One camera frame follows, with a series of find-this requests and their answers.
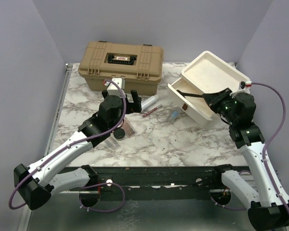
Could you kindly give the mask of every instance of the tan toolbox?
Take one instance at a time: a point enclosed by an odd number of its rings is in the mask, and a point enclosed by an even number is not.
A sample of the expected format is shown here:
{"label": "tan toolbox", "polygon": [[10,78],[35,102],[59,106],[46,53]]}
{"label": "tan toolbox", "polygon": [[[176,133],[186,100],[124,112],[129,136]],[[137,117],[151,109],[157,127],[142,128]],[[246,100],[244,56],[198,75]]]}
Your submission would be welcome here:
{"label": "tan toolbox", "polygon": [[164,51],[151,45],[89,42],[78,72],[91,90],[102,91],[106,78],[125,79],[125,92],[154,95],[162,77]]}

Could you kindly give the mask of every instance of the box lid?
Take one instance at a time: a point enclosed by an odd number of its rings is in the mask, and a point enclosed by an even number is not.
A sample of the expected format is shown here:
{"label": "box lid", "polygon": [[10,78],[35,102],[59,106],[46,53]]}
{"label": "box lid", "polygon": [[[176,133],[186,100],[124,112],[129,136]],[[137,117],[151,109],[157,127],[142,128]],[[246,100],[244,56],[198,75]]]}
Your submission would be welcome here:
{"label": "box lid", "polygon": [[79,65],[83,77],[125,77],[160,81],[163,49],[151,45],[89,42]]}
{"label": "box lid", "polygon": [[226,88],[236,92],[241,81],[250,81],[246,75],[210,51],[204,51],[194,59],[182,70],[182,75],[203,93],[220,92]]}

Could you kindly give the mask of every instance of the red pen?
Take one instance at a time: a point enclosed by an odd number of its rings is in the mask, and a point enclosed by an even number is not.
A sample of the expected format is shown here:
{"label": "red pen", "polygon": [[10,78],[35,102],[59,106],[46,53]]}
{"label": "red pen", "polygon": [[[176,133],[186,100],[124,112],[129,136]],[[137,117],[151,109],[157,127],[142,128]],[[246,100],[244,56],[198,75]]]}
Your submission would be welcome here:
{"label": "red pen", "polygon": [[147,117],[147,116],[150,115],[152,112],[156,111],[157,109],[161,108],[162,106],[163,106],[163,105],[160,104],[159,106],[153,108],[151,111],[148,111],[147,113],[145,113],[145,114],[143,115],[143,117]]}

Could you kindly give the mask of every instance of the toolbox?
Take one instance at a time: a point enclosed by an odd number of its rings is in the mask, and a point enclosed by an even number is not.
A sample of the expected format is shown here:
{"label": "toolbox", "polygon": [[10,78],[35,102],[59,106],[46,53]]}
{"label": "toolbox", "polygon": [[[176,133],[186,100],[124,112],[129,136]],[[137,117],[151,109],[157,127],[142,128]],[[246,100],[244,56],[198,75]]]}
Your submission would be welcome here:
{"label": "toolbox", "polygon": [[168,96],[201,127],[210,130],[220,121],[219,116],[204,99],[184,97],[178,90],[198,95],[216,93],[226,88],[237,92],[241,81],[250,79],[212,52],[204,51],[182,70],[181,78],[168,84]]}
{"label": "toolbox", "polygon": [[124,90],[155,95],[162,77],[164,51],[152,45],[89,42],[78,68],[91,90],[103,91],[104,79],[125,79]]}

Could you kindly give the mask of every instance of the toolbox handle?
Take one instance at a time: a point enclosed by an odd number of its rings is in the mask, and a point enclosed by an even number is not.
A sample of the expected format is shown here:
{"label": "toolbox handle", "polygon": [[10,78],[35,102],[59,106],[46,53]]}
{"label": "toolbox handle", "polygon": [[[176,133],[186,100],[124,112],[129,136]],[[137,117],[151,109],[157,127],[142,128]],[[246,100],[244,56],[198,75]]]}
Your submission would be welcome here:
{"label": "toolbox handle", "polygon": [[131,56],[129,61],[126,60],[114,60],[115,56],[113,54],[109,54],[107,61],[109,64],[123,64],[123,65],[134,65],[136,61],[136,56]]}

